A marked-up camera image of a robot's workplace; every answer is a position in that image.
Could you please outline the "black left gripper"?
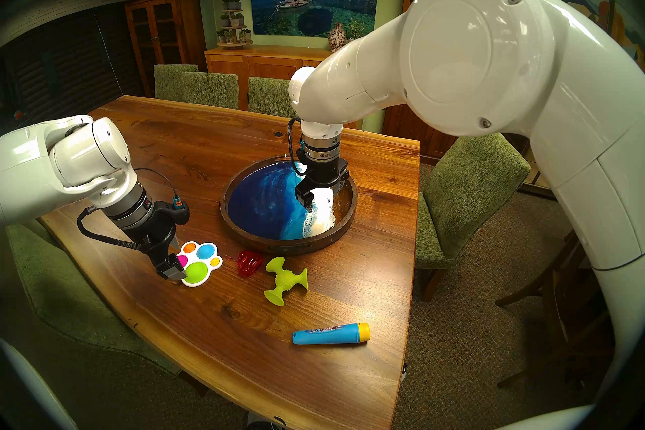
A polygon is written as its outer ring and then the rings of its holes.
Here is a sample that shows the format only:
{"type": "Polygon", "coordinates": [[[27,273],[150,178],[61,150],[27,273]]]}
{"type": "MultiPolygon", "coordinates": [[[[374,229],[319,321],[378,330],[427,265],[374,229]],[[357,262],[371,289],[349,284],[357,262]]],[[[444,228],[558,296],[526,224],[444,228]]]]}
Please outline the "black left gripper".
{"type": "Polygon", "coordinates": [[[150,206],[143,221],[125,228],[125,234],[156,264],[156,272],[164,279],[181,281],[187,273],[178,256],[181,245],[176,237],[176,227],[185,225],[190,219],[187,202],[173,203],[156,201],[150,206]]]}

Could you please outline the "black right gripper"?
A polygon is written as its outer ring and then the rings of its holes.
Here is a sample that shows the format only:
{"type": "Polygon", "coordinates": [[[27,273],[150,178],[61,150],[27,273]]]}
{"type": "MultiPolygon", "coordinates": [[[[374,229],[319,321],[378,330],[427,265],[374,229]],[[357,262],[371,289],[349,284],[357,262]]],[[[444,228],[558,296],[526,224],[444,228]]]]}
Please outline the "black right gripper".
{"type": "Polygon", "coordinates": [[[340,157],[328,162],[318,162],[299,157],[298,163],[306,167],[304,179],[295,186],[295,198],[309,213],[313,213],[314,189],[329,188],[333,196],[343,188],[348,178],[348,162],[340,157]]]}

